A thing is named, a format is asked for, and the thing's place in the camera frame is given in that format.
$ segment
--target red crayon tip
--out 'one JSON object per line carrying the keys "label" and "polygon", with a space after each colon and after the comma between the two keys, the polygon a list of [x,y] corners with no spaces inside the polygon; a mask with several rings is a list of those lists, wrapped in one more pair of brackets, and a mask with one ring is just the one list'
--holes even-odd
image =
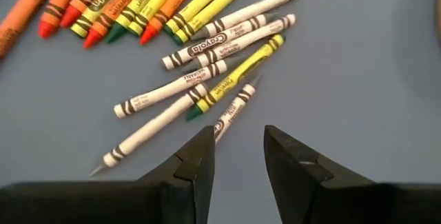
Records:
{"label": "red crayon tip", "polygon": [[77,10],[74,6],[69,6],[66,9],[66,13],[64,14],[60,26],[63,28],[68,28],[81,16],[81,11]]}
{"label": "red crayon tip", "polygon": [[57,27],[48,23],[47,21],[40,21],[39,35],[41,38],[46,39],[53,35]]}
{"label": "red crayon tip", "polygon": [[95,29],[91,28],[88,37],[84,41],[84,48],[85,49],[91,48],[92,46],[100,42],[103,38],[104,38],[103,35],[98,33],[98,31],[96,31]]}
{"label": "red crayon tip", "polygon": [[153,28],[152,26],[147,26],[147,28],[145,29],[145,32],[144,32],[143,36],[141,37],[141,40],[139,41],[139,43],[141,45],[146,44],[147,42],[149,42],[150,39],[152,39],[153,37],[158,35],[158,33],[159,33],[159,31],[156,30],[156,28]]}

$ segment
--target table surface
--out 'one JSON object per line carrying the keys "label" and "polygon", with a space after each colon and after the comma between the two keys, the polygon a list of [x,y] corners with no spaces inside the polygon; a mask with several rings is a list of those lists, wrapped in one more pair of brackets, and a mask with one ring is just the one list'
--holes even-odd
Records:
{"label": "table surface", "polygon": [[[0,18],[15,1],[0,0]],[[256,1],[236,0],[220,16]],[[277,8],[298,22],[259,68],[256,95],[216,148],[209,222],[280,223],[263,154],[267,124],[373,180],[440,182],[434,8],[435,0],[299,0]],[[179,97],[128,119],[112,111],[175,79],[180,72],[164,71],[160,61],[178,47],[165,34],[144,47],[129,35],[85,51],[69,30],[40,39],[38,16],[0,69],[0,185],[137,179],[214,124],[237,93],[194,121],[180,116],[124,163],[90,179],[106,152]]]}

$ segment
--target black plastic object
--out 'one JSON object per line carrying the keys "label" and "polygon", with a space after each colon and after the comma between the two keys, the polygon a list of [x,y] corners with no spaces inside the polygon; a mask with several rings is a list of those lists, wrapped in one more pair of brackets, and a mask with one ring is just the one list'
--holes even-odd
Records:
{"label": "black plastic object", "polygon": [[204,224],[214,179],[208,126],[133,182],[24,183],[0,189],[0,223]]}
{"label": "black plastic object", "polygon": [[274,126],[264,149],[284,224],[441,223],[441,185],[375,183]]}

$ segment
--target white crayon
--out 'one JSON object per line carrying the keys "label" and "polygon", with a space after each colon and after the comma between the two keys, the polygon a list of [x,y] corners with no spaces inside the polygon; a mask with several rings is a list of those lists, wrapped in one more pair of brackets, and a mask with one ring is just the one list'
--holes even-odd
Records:
{"label": "white crayon", "polygon": [[146,142],[166,125],[171,123],[177,116],[182,114],[199,99],[207,94],[207,87],[204,84],[198,84],[191,89],[185,96],[175,101],[170,107],[160,113],[157,117],[149,121],[138,131],[129,136],[121,144],[116,146],[111,152],[103,157],[103,167],[113,167],[120,160],[132,153],[139,145]]}
{"label": "white crayon", "polygon": [[259,39],[267,37],[271,34],[276,34],[285,28],[292,26],[295,24],[295,22],[296,16],[294,14],[288,14],[286,17],[273,21],[253,32],[198,55],[183,68],[183,71],[191,72],[211,63],[215,63],[216,61],[224,59],[235,52],[246,48],[248,45],[258,41]]}
{"label": "white crayon", "polygon": [[220,75],[226,72],[228,69],[235,68],[245,59],[246,57],[232,57],[225,59],[225,61],[218,61],[218,63],[211,64],[207,67],[201,68],[200,70],[186,74],[160,88],[117,104],[114,106],[114,112],[119,118],[124,118],[134,114],[183,90],[193,87],[198,83],[202,83],[208,79]]}
{"label": "white crayon", "polygon": [[222,114],[222,116],[220,116],[219,120],[216,122],[216,125],[214,125],[214,139],[216,144],[222,138],[222,135],[227,131],[230,125],[234,122],[239,112],[247,105],[249,99],[256,92],[260,78],[261,75],[259,74],[257,77],[247,83],[228,106],[227,110]]}
{"label": "white crayon", "polygon": [[273,21],[277,14],[261,14],[257,17],[253,17],[238,25],[229,28],[223,32],[220,32],[215,37],[208,38],[200,43],[196,43],[189,47],[183,48],[174,54],[171,54],[162,59],[163,65],[167,70],[176,68],[184,63],[192,60],[195,56],[202,52],[215,48],[218,45],[222,45],[228,41],[232,41],[238,37],[243,36],[249,32],[252,32],[258,28],[267,25]]}
{"label": "white crayon", "polygon": [[244,21],[250,17],[255,17],[258,14],[271,10],[281,4],[287,3],[291,0],[262,0],[257,3],[253,3],[250,6],[242,8],[234,13],[231,13],[219,20],[207,24],[204,28],[198,31],[191,40],[204,39],[212,37],[215,34],[230,28],[241,21]]}

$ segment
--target yellow crayon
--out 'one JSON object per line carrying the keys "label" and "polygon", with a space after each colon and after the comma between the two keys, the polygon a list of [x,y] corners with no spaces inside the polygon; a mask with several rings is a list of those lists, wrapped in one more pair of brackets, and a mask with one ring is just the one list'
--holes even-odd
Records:
{"label": "yellow crayon", "polygon": [[122,13],[116,18],[115,24],[107,35],[107,42],[117,40],[126,32],[126,28],[133,22],[135,16],[150,0],[131,0]]}
{"label": "yellow crayon", "polygon": [[187,115],[187,120],[196,118],[208,111],[215,105],[227,92],[234,86],[239,84],[254,68],[260,63],[270,57],[283,43],[285,38],[280,35],[274,35],[265,45],[263,45],[257,52],[250,56],[240,66],[238,66],[228,77],[224,78],[216,87],[214,87],[207,96],[203,97],[190,110]]}
{"label": "yellow crayon", "polygon": [[90,27],[98,19],[104,6],[110,0],[94,0],[70,28],[80,37],[86,37]]}
{"label": "yellow crayon", "polygon": [[178,14],[175,14],[164,26],[164,31],[173,35],[180,30],[189,20],[199,13],[208,3],[213,0],[193,0]]}
{"label": "yellow crayon", "polygon": [[214,16],[223,10],[233,0],[213,0],[207,7],[201,10],[195,17],[186,23],[176,34],[173,36],[173,40],[182,45],[190,37],[201,29],[205,24],[209,23]]}
{"label": "yellow crayon", "polygon": [[144,32],[144,28],[165,3],[165,1],[167,0],[150,0],[135,17],[135,20],[133,20],[133,22],[129,25],[128,30],[138,36],[141,36]]}

